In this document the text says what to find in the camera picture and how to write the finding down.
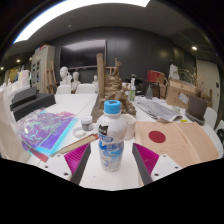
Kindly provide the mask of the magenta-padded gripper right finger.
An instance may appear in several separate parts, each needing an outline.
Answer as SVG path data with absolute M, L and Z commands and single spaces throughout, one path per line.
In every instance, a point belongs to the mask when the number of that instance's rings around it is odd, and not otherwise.
M 132 153 L 144 185 L 181 170 L 181 167 L 167 154 L 158 155 L 137 143 L 133 144 Z

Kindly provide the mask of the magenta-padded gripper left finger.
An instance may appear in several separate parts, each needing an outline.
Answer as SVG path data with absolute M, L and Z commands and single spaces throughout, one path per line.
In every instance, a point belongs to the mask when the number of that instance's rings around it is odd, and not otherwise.
M 43 169 L 78 185 L 82 179 L 91 146 L 84 144 L 66 154 L 57 154 L 43 164 Z

